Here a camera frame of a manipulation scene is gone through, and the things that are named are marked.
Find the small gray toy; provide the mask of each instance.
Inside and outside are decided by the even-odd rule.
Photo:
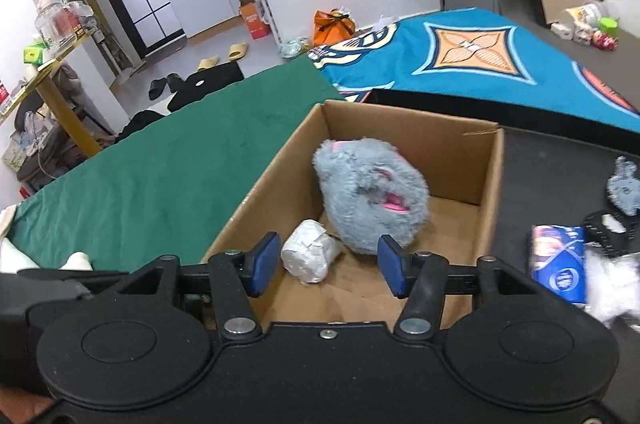
[[[377,254],[383,234],[409,245],[427,219],[427,184],[391,144],[325,140],[314,168],[327,218],[355,252]]]
[[[640,211],[640,180],[634,176],[637,168],[625,157],[618,157],[616,172],[607,181],[609,200],[627,216],[635,216]]]

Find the open cardboard box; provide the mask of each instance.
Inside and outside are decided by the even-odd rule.
[[[474,265],[487,253],[504,147],[495,123],[329,100],[316,105],[289,137],[205,260],[228,249],[250,250],[270,230],[284,242],[304,219],[326,223],[312,156],[325,139],[363,137],[396,146],[429,185],[430,217],[408,251],[429,250],[461,265]],[[272,321],[386,321],[392,327],[404,300],[392,296],[375,256],[347,252],[338,257],[324,282],[313,285],[303,285],[280,267],[265,295],[252,304],[263,327]],[[449,296],[442,326],[450,326],[470,309],[468,296]]]

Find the red cardboard box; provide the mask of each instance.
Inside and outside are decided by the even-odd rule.
[[[240,15],[249,29],[252,39],[260,39],[269,35],[271,29],[260,19],[255,0],[240,0]]]

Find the orange bag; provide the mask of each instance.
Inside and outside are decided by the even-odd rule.
[[[356,23],[348,14],[342,14],[337,9],[329,13],[318,10],[314,25],[314,46],[346,41],[356,33]]]

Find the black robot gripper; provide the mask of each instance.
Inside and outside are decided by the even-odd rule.
[[[0,384],[52,394],[38,424],[622,422],[600,403],[618,362],[610,331],[494,257],[451,265],[384,235],[378,267],[406,298],[392,332],[263,331],[248,297],[279,253],[269,233],[201,265],[0,275]],[[442,329],[452,295],[474,310]]]

